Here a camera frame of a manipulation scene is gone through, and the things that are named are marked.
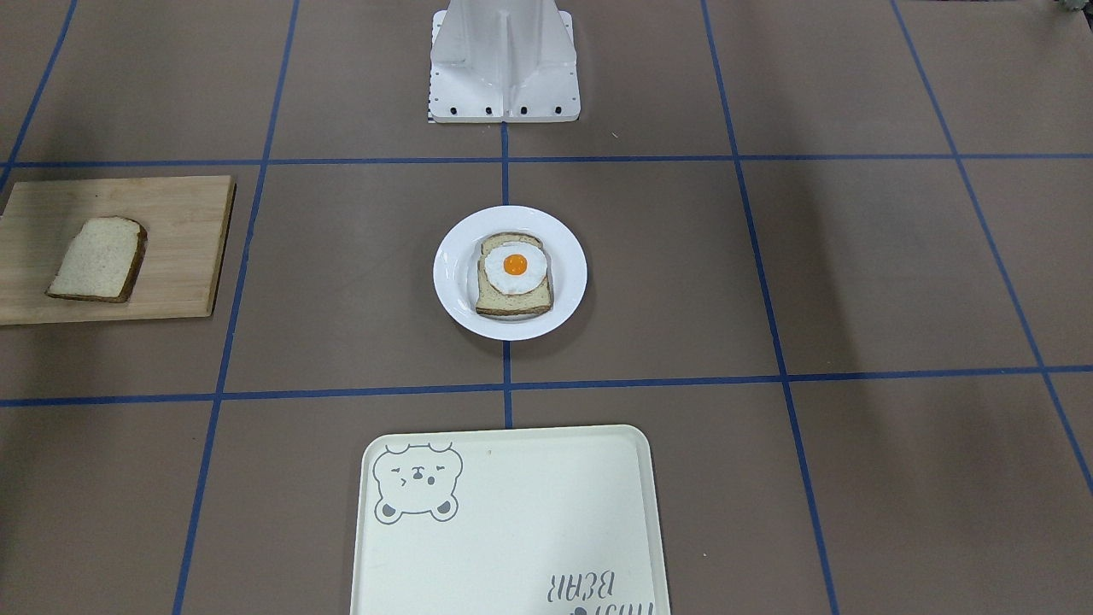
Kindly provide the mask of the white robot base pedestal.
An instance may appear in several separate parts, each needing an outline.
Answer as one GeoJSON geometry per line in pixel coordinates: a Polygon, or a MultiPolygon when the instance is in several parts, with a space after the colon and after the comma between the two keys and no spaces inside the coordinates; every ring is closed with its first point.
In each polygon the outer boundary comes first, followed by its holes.
{"type": "Polygon", "coordinates": [[[432,15],[430,35],[430,121],[581,116],[573,17],[554,1],[453,1],[432,15]]]}

